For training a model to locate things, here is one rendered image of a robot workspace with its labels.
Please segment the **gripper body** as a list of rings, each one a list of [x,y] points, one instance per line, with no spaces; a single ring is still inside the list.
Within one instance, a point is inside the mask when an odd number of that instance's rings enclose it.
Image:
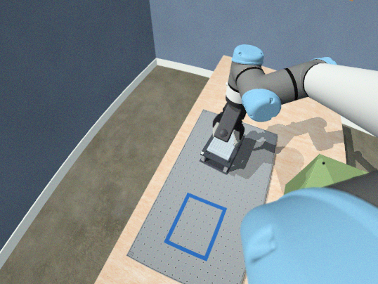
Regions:
[[[242,124],[242,118],[243,118],[243,120],[244,120],[245,115],[247,114],[247,113],[246,113],[246,110],[245,110],[245,107],[243,106],[243,104],[237,104],[237,103],[232,102],[232,101],[229,100],[229,99],[227,98],[227,96],[226,96],[226,104],[225,104],[225,106],[223,107],[223,112],[220,112],[219,121],[220,121],[220,119],[222,118],[222,116],[223,116],[223,114],[224,114],[224,111],[225,111],[225,109],[226,109],[226,107],[227,107],[227,104],[229,104],[229,105],[231,105],[231,106],[233,106],[233,107],[235,107],[235,108],[242,108],[241,115],[240,115],[240,117],[239,117],[239,119],[238,119],[238,121],[237,121],[237,124],[236,124],[235,128],[234,128],[234,130],[237,130],[237,129],[240,128],[240,124]]]

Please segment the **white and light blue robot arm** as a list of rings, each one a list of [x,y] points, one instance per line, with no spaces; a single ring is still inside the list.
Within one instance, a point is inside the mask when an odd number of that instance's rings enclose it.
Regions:
[[[237,46],[226,82],[252,120],[309,97],[378,138],[378,71],[324,57],[265,74],[263,58]],[[259,205],[240,235],[248,284],[378,284],[378,170]]]

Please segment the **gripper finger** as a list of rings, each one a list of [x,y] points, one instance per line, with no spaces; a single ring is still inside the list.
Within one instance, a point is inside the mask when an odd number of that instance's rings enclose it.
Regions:
[[[217,126],[219,125],[219,117],[220,115],[218,114],[215,118],[214,118],[214,121],[213,121],[213,137],[214,137],[214,133],[217,129]]]
[[[235,137],[233,145],[235,147],[237,147],[237,145],[240,142],[240,140],[241,140],[244,132],[245,132],[245,128],[244,128],[243,124],[240,124],[240,128],[239,129],[233,131],[233,136]]]

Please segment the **blue rectangular tape outline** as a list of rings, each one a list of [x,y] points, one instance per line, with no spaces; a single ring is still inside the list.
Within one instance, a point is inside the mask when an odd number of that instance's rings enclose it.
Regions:
[[[187,203],[189,197],[191,197],[191,198],[193,198],[193,199],[196,199],[196,200],[199,200],[200,202],[206,203],[206,204],[211,205],[211,206],[213,206],[213,207],[216,207],[216,208],[218,208],[218,209],[223,210],[222,213],[221,213],[221,216],[220,216],[220,218],[219,218],[219,222],[217,223],[217,226],[216,226],[216,229],[215,229],[215,231],[214,231],[214,234],[213,234],[213,236],[212,236],[211,242],[210,242],[210,244],[209,244],[209,246],[208,246],[207,252],[206,252],[206,254],[205,254],[204,256],[203,256],[203,255],[200,255],[200,254],[198,254],[198,253],[196,253],[196,252],[193,252],[193,251],[191,251],[191,250],[189,250],[189,249],[186,249],[186,248],[184,248],[184,247],[182,247],[182,246],[180,246],[180,245],[177,245],[176,243],[173,243],[173,242],[169,241],[169,239],[170,239],[170,237],[171,237],[171,234],[173,233],[173,231],[174,231],[174,229],[175,229],[175,227],[176,227],[176,225],[177,225],[177,223],[178,223],[178,220],[179,220],[179,218],[180,218],[180,216],[181,216],[181,214],[182,214],[182,212],[183,212],[183,209],[184,209],[184,207],[185,207],[185,205],[186,205],[186,203]],[[169,230],[169,232],[168,232],[168,234],[167,234],[167,237],[166,237],[164,243],[166,243],[166,244],[168,244],[168,245],[170,245],[170,246],[172,246],[172,247],[175,247],[175,248],[177,248],[177,249],[179,249],[179,250],[182,250],[182,251],[184,251],[184,252],[186,252],[186,253],[188,253],[188,254],[191,254],[192,256],[195,256],[195,257],[197,257],[197,258],[200,258],[200,259],[203,259],[203,260],[207,261],[207,259],[208,259],[208,257],[209,257],[209,254],[210,254],[210,252],[211,252],[211,249],[212,249],[212,247],[213,247],[214,241],[215,241],[215,239],[216,239],[216,236],[217,236],[217,234],[218,234],[218,231],[219,231],[219,229],[220,229],[221,223],[222,223],[222,221],[223,221],[224,215],[225,215],[225,213],[226,213],[226,210],[227,210],[227,208],[225,208],[225,207],[222,207],[222,206],[220,206],[220,205],[217,205],[217,204],[215,204],[215,203],[212,203],[212,202],[210,202],[210,201],[208,201],[208,200],[205,200],[205,199],[199,198],[199,197],[197,197],[197,196],[195,196],[195,195],[192,195],[192,194],[190,194],[190,193],[187,193],[187,195],[186,195],[186,197],[185,197],[185,199],[184,199],[184,201],[183,201],[183,204],[181,205],[181,208],[180,208],[180,210],[178,211],[178,214],[177,214],[177,216],[176,216],[176,218],[175,218],[175,220],[174,220],[174,222],[173,222],[173,224],[172,224],[172,226],[171,226],[171,228],[170,228],[170,230]]]

